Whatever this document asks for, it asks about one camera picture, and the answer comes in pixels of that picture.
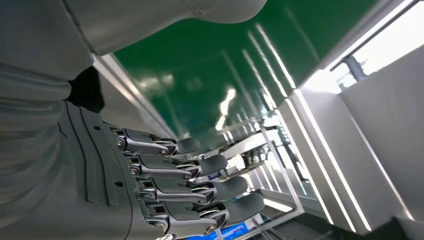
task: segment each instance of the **ceiling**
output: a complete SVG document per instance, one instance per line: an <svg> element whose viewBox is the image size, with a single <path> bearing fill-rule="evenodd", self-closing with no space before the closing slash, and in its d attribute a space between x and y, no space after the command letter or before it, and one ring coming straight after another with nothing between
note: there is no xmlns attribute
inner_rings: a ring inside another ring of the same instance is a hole
<svg viewBox="0 0 424 240"><path fill-rule="evenodd" d="M217 134L222 102L225 126L254 115L243 87L259 112L264 87L278 106L376 1L268 0L249 21L185 19L114 54L176 135L202 141Z"/></svg>

